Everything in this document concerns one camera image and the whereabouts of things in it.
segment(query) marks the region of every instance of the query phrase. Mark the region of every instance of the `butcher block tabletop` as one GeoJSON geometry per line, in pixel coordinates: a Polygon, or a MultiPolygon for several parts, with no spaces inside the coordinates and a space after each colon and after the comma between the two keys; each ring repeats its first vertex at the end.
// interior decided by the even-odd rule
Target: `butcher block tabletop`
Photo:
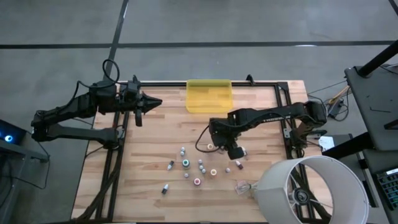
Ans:
{"type": "MultiPolygon", "coordinates": [[[[308,100],[303,81],[287,83],[292,103],[308,100]]],[[[209,118],[225,118],[226,114],[189,113],[185,108],[185,87],[142,87],[141,90],[162,99],[163,103],[142,116],[142,127],[135,125],[133,113],[129,117],[113,221],[264,222],[266,219],[251,193],[238,195],[234,187],[239,180],[255,183],[273,163],[286,159],[280,122],[261,124],[242,133],[237,143],[246,148],[248,156],[240,159],[244,168],[239,170],[227,154],[205,154],[195,149],[195,142],[208,125],[209,118]],[[186,152],[183,157],[181,147],[186,152]],[[182,167],[184,159],[191,163],[189,170],[182,167]],[[206,174],[198,168],[199,159],[203,161],[206,174]],[[170,161],[175,163],[167,170],[170,161]],[[210,174],[212,169],[217,170],[215,177],[210,174]],[[189,178],[185,178],[184,173],[188,173],[189,178]],[[201,179],[200,186],[193,184],[194,178],[201,179]],[[161,191],[165,184],[169,189],[163,195],[161,191]]],[[[233,87],[233,110],[276,106],[273,87],[233,87]]],[[[111,127],[113,117],[112,113],[97,114],[94,128],[111,127]]],[[[206,131],[198,147],[205,150],[209,143],[211,138],[206,131]]],[[[100,146],[90,142],[87,153],[100,146]]],[[[320,154],[316,146],[309,145],[305,149],[305,156],[320,154]]],[[[86,158],[72,218],[81,215],[100,190],[105,159],[105,149],[86,158]]],[[[331,202],[322,178],[310,169],[307,169],[307,175],[318,200],[331,202]]],[[[108,200],[109,196],[105,198],[104,214],[108,211],[108,200]]]]}

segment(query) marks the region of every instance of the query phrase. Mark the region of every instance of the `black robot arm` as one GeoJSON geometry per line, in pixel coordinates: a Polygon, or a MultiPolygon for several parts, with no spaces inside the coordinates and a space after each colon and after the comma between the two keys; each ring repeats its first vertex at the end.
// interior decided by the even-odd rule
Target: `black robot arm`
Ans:
{"type": "Polygon", "coordinates": [[[32,138],[36,141],[51,141],[57,138],[94,140],[105,148],[118,145],[116,127],[102,130],[63,127],[58,123],[72,118],[90,118],[96,112],[133,111],[136,114],[136,125],[142,126],[142,113],[162,104],[162,100],[140,92],[141,83],[134,76],[131,81],[120,85],[119,92],[111,80],[100,81],[89,87],[88,93],[77,96],[65,106],[48,111],[37,111],[31,122],[32,138]]]}
{"type": "Polygon", "coordinates": [[[283,119],[301,120],[301,125],[291,130],[290,137],[293,146],[306,147],[307,135],[326,123],[326,114],[323,105],[314,101],[265,110],[238,109],[228,113],[227,118],[210,118],[209,132],[214,146],[226,150],[230,159],[238,159],[244,153],[236,140],[243,131],[283,119]]]}

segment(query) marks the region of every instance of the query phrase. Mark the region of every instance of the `yellow plastic bin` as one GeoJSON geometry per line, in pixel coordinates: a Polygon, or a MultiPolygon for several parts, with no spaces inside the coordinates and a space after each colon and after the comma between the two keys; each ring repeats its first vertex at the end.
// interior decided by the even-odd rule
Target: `yellow plastic bin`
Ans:
{"type": "Polygon", "coordinates": [[[185,106],[190,113],[228,113],[232,109],[231,80],[188,80],[185,106]]]}

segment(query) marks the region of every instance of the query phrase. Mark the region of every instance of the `white lamp shade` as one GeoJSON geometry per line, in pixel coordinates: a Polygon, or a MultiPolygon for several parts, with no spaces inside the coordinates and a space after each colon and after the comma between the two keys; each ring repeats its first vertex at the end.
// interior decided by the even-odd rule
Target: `white lamp shade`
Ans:
{"type": "Polygon", "coordinates": [[[325,181],[333,201],[330,224],[366,223],[369,202],[362,183],[344,164],[327,156],[280,161],[267,170],[254,192],[262,214],[270,224],[301,223],[290,208],[287,182],[299,164],[311,167],[325,181]]]}

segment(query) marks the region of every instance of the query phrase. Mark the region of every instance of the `gray floor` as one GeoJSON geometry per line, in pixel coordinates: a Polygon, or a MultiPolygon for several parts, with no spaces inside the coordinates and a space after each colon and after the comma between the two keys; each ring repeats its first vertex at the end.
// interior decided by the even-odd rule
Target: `gray floor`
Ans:
{"type": "MultiPolygon", "coordinates": [[[[121,3],[0,1],[0,44],[110,43],[121,3]]],[[[397,24],[388,0],[131,0],[120,43],[395,40],[397,24]]],[[[118,49],[115,60],[123,80],[133,74],[141,80],[241,80],[251,74],[257,80],[304,80],[311,92],[344,80],[345,68],[366,63],[385,47],[118,49]]],[[[77,80],[102,79],[101,63],[108,54],[109,49],[0,50],[0,119],[30,129],[34,111],[65,104],[77,80]]],[[[343,87],[314,95],[326,99],[343,87]]],[[[330,134],[364,132],[352,96],[349,110],[347,120],[330,121],[325,129],[330,134]]],[[[14,223],[69,219],[86,145],[60,139],[44,144],[52,160],[48,186],[24,186],[14,223]]],[[[35,144],[28,147],[38,150],[35,144]]],[[[42,183],[45,171],[45,164],[32,164],[25,178],[42,183]]]]}

